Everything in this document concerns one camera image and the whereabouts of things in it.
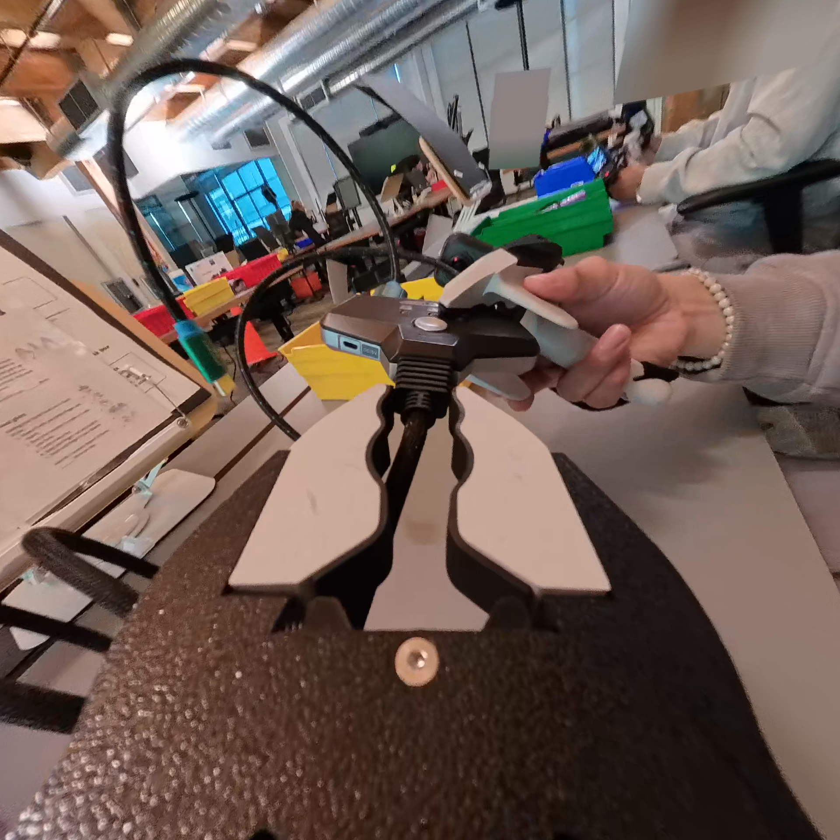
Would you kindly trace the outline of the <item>black wall monitor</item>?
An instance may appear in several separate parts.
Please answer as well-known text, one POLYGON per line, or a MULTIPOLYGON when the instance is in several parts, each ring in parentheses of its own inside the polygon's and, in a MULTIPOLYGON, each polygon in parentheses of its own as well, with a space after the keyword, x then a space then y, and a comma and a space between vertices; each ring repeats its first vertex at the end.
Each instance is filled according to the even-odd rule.
POLYGON ((420 162, 419 134, 399 119, 351 141, 348 153, 364 184, 379 195, 386 178, 409 172, 420 162))

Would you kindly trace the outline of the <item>large yellow plastic bin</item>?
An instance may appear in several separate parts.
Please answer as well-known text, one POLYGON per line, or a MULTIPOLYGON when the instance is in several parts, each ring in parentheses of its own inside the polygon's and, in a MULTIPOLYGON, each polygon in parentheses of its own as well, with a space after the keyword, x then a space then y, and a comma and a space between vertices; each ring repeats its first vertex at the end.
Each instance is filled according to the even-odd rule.
POLYGON ((380 362, 327 346, 317 322, 283 344, 279 352, 324 402, 349 401, 373 385, 393 384, 380 362))

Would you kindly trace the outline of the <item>blue plastic bin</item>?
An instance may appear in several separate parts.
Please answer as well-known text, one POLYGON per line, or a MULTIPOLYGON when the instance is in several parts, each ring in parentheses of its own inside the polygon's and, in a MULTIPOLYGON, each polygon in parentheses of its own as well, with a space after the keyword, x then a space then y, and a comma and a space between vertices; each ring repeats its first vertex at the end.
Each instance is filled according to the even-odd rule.
POLYGON ((540 170, 533 178, 533 188, 537 197, 545 197, 592 182, 594 179, 595 174, 587 159, 575 156, 540 170))

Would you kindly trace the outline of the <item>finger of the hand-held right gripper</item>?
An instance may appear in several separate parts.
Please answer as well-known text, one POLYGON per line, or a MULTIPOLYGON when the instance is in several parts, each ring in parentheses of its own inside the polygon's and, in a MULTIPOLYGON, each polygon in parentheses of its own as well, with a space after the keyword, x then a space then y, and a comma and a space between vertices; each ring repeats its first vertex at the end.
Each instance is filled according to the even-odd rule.
POLYGON ((510 371, 474 371, 469 374, 469 382, 510 403, 527 403, 533 393, 524 376, 510 371))
POLYGON ((446 309, 467 309, 506 301, 513 305, 513 289, 520 288, 526 268, 504 249, 493 249, 460 272, 444 288, 438 304, 446 309))

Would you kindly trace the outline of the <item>silver air duct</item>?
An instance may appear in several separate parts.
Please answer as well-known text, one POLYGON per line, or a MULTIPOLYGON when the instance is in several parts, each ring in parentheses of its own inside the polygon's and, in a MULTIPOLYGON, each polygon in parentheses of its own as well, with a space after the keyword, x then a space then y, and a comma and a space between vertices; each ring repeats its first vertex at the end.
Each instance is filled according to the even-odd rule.
MULTIPOLYGON (((483 11, 491 2, 317 2, 238 69, 294 98, 349 73, 351 80, 412 49, 426 37, 483 11)), ((242 82, 223 79, 170 123, 179 141, 206 140, 214 148, 282 110, 242 82)))
POLYGON ((132 46, 102 86, 110 91, 116 90, 179 50, 196 46, 207 33, 214 32, 217 21, 227 9, 226 3, 219 1, 174 2, 134 37, 132 46))

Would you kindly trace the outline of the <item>orange traffic cone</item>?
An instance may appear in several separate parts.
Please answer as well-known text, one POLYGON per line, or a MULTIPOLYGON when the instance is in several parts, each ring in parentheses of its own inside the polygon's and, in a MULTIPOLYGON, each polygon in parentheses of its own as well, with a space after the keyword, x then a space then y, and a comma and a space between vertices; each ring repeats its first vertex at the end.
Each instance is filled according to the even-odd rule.
POLYGON ((266 346, 259 332, 251 321, 245 324, 245 362, 249 369, 256 368, 277 359, 277 352, 266 346))

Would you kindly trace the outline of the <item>red plastic bin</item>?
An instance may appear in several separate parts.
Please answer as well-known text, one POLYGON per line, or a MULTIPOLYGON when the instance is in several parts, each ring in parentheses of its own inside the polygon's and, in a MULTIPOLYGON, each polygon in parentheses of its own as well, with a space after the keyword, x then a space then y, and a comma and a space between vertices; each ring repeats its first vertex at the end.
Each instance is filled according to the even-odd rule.
POLYGON ((218 275, 217 279, 225 279, 237 295, 242 291, 257 286, 270 273, 281 267, 281 260, 275 253, 258 259, 250 260, 241 266, 230 269, 218 275))
POLYGON ((133 318, 166 344, 173 344, 179 340, 175 328, 175 319, 167 307, 162 304, 137 311, 133 314, 133 318))

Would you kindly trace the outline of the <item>document stand with paper sheet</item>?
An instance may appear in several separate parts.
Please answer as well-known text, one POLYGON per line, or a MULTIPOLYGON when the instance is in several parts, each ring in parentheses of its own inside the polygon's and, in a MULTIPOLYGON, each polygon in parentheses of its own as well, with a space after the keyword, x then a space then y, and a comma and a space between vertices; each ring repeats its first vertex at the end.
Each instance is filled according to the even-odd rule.
POLYGON ((199 435, 217 399, 102 295, 2 233, 2 585, 37 526, 78 529, 199 435))

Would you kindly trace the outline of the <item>black usb hub with cable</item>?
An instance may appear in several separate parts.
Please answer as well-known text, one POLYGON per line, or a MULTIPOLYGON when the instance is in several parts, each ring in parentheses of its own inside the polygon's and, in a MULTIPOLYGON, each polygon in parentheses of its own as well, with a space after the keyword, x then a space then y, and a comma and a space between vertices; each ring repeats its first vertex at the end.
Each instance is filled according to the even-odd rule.
POLYGON ((364 628, 375 593, 392 570, 393 540, 428 431, 454 405, 453 392, 489 362, 534 361, 537 341, 511 315, 481 304, 446 309, 435 301, 356 296, 320 321, 331 350, 376 361, 392 382, 376 404, 380 426, 366 464, 382 491, 383 524, 361 548, 318 572, 312 593, 341 604, 353 629, 364 628))

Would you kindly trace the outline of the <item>grey desk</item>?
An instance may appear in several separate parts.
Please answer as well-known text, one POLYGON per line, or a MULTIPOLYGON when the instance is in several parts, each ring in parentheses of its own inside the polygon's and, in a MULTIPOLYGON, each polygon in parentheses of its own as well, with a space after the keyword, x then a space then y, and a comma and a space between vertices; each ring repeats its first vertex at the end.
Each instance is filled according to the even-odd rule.
POLYGON ((838 838, 838 589, 737 386, 589 414, 541 395, 611 584, 527 594, 451 536, 427 439, 372 630, 228 576, 290 444, 250 400, 175 465, 232 467, 112 644, 8 838, 838 838))

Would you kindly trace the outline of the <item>small yellow plastic bin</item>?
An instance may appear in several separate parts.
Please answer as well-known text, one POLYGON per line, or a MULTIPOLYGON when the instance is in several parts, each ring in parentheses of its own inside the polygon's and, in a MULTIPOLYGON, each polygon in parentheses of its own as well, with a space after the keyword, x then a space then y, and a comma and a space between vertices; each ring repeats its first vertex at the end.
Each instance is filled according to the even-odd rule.
POLYGON ((182 309, 191 318, 207 314, 235 299, 235 292, 225 276, 186 290, 178 297, 182 309))

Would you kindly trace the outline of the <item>green plastic bin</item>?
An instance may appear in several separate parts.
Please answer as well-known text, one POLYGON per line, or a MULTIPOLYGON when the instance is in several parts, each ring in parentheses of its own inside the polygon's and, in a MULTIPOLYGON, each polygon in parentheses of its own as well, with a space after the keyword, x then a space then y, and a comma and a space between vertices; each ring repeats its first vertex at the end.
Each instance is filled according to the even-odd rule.
POLYGON ((481 220, 472 235, 493 246, 537 235, 574 256, 602 248, 614 230, 613 209, 603 180, 502 209, 481 220))

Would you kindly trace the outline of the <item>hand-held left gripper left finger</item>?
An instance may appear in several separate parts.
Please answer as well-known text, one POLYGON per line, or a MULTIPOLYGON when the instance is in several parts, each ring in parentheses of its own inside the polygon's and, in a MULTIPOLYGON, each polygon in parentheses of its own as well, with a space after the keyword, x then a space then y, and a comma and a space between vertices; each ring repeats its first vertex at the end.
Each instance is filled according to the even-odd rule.
POLYGON ((387 385, 373 385, 294 443, 228 587, 304 595, 382 536, 393 415, 387 385))

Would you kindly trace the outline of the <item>large window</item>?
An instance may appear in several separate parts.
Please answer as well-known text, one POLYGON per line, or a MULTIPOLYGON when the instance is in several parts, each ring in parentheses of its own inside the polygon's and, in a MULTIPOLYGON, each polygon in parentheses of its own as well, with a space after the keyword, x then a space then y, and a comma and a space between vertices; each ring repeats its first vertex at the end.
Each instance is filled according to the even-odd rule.
POLYGON ((175 175, 135 202, 171 254, 193 259, 271 236, 269 216, 291 209, 270 157, 175 175))

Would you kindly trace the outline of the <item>black office chair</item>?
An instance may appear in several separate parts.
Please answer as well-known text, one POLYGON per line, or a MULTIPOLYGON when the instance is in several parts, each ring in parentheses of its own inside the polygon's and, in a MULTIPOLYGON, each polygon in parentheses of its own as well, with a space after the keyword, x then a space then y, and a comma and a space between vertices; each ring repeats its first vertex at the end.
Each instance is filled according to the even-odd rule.
POLYGON ((798 255, 804 252, 804 190, 838 176, 839 161, 807 161, 779 175, 689 197, 676 206, 676 211, 680 216, 688 217, 713 207, 751 203, 762 208, 771 252, 798 255))

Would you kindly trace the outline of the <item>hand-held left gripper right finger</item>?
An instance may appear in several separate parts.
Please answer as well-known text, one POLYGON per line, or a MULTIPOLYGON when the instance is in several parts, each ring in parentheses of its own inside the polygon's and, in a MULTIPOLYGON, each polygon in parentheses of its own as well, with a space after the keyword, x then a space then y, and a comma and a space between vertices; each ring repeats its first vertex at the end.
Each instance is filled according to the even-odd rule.
POLYGON ((553 455, 518 420, 465 387, 455 390, 457 486, 449 532, 504 582, 530 595, 605 595, 607 574, 553 455))

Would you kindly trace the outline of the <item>person's right hand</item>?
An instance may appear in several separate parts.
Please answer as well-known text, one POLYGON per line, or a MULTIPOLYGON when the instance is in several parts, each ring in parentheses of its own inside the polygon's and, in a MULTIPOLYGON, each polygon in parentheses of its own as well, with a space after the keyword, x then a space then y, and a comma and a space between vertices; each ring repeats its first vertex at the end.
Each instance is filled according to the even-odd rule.
POLYGON ((669 367, 683 356, 718 355, 732 331, 710 291, 714 284, 690 272, 656 274, 600 257, 527 277, 531 294, 566 311, 597 341, 568 369, 539 362, 521 378, 528 397, 510 407, 525 411, 549 390, 568 403, 610 410, 623 398, 634 361, 669 367))

